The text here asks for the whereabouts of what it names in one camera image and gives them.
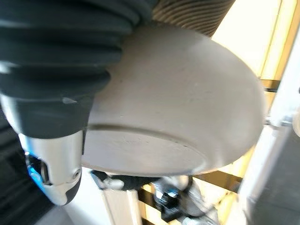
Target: black metal bar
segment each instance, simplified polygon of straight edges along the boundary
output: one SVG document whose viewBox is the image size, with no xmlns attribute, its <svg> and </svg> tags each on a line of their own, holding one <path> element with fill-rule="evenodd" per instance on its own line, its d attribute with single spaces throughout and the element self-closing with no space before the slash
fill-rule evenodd
<svg viewBox="0 0 300 225">
<path fill-rule="evenodd" d="M 142 225 L 154 225 L 153 223 L 151 223 L 150 221 L 142 218 Z"/>
<path fill-rule="evenodd" d="M 280 81 L 278 80 L 264 80 L 261 79 L 262 85 L 267 92 L 277 92 L 278 87 L 280 85 Z"/>
<path fill-rule="evenodd" d="M 146 191 L 144 189 L 140 189 L 137 191 L 137 194 L 138 194 L 138 198 L 141 202 L 143 202 L 153 208 L 156 208 L 152 193 L 150 193 L 149 191 Z"/>
<path fill-rule="evenodd" d="M 194 175 L 193 177 L 206 181 L 210 184 L 219 186 L 221 188 L 227 189 L 229 191 L 233 191 L 235 193 L 238 192 L 240 183 L 243 180 L 241 177 L 237 177 L 232 174 L 228 174 L 219 170 L 214 172 Z"/>
</svg>

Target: machine part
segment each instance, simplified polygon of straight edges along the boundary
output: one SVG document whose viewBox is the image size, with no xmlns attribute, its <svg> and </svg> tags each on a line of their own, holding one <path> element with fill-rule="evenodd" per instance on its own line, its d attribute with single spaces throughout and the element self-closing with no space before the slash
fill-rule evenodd
<svg viewBox="0 0 300 225">
<path fill-rule="evenodd" d="M 211 37 L 235 0 L 160 0 L 153 20 Z"/>
<path fill-rule="evenodd" d="M 93 180 L 101 190 L 139 190 L 143 185 L 157 181 L 159 178 L 153 177 L 134 177 L 125 175 L 108 176 L 105 172 L 91 171 Z"/>
<path fill-rule="evenodd" d="M 83 132 L 55 139 L 19 138 L 29 175 L 54 204 L 68 204 L 80 185 Z"/>
<path fill-rule="evenodd" d="M 270 124 L 257 142 L 239 190 L 249 225 L 300 221 L 300 30 L 270 110 Z"/>
<path fill-rule="evenodd" d="M 120 60 L 123 37 L 151 20 L 155 4 L 0 2 L 1 105 L 19 134 L 29 175 L 53 203 L 74 198 L 94 95 L 110 80 L 105 68 Z"/>
<path fill-rule="evenodd" d="M 192 176 L 185 176 L 189 182 L 182 188 L 183 176 L 161 178 L 153 183 L 155 188 L 154 201 L 161 211 L 165 222 L 182 217 L 202 218 L 214 210 L 214 206 L 203 201 L 199 187 L 193 182 Z"/>
<path fill-rule="evenodd" d="M 199 174 L 241 157 L 264 121 L 260 80 L 234 54 L 195 31 L 152 24 L 124 42 L 97 94 L 85 167 L 162 177 Z"/>
</svg>

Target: metal bolt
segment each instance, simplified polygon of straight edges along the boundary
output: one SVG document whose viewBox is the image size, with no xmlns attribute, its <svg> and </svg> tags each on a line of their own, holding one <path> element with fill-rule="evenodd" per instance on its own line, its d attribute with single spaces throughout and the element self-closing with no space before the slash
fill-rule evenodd
<svg viewBox="0 0 300 225">
<path fill-rule="evenodd" d="M 81 169 L 76 170 L 76 172 L 73 174 L 73 179 L 76 179 L 78 175 L 80 174 Z"/>
</svg>

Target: silver metal part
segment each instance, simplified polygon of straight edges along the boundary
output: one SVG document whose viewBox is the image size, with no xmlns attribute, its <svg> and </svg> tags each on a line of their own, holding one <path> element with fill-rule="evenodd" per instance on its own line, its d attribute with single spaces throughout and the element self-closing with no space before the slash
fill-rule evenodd
<svg viewBox="0 0 300 225">
<path fill-rule="evenodd" d="M 48 181 L 28 165 L 29 175 L 56 205 L 65 205 L 77 192 L 81 179 L 83 132 L 54 138 L 38 139 L 19 134 L 26 155 L 32 155 L 46 165 Z"/>
</svg>

